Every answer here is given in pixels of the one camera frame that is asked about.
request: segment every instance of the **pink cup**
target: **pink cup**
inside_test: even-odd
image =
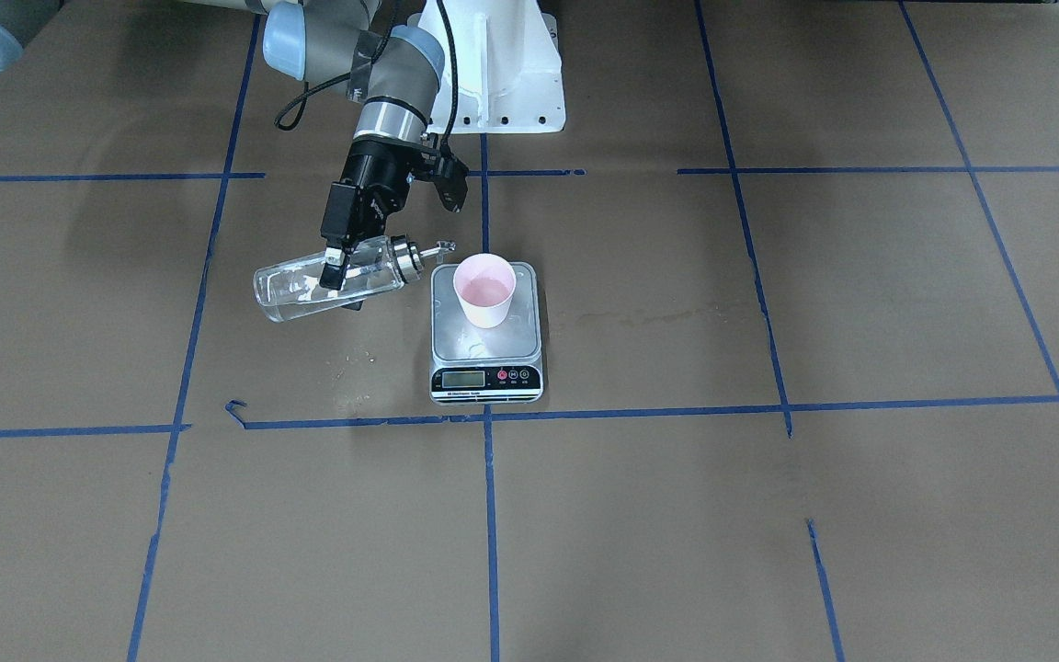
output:
[[[518,276],[505,258],[477,253],[460,263],[452,275],[452,288],[460,307],[471,325],[491,328],[505,321]]]

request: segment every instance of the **transparent bottle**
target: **transparent bottle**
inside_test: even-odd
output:
[[[341,289],[320,285],[324,252],[274,264],[255,272],[255,301],[273,322],[287,322],[323,310],[361,302],[362,299],[402,288],[419,280],[424,261],[443,260],[455,244],[437,241],[435,248],[419,251],[407,237],[380,235],[360,241],[345,258],[345,282]]]

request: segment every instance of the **scale display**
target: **scale display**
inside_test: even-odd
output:
[[[492,328],[468,323],[452,289],[456,265],[432,272],[432,360],[429,391],[441,404],[535,401],[546,386],[542,370],[538,276],[511,263],[517,276],[509,315]]]

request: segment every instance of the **electronic scale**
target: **electronic scale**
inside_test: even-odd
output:
[[[538,276],[524,262],[509,263],[517,275],[509,315],[491,328],[468,322],[452,275],[456,265],[432,272],[432,364],[429,387],[441,404],[535,401],[546,387],[541,361]]]

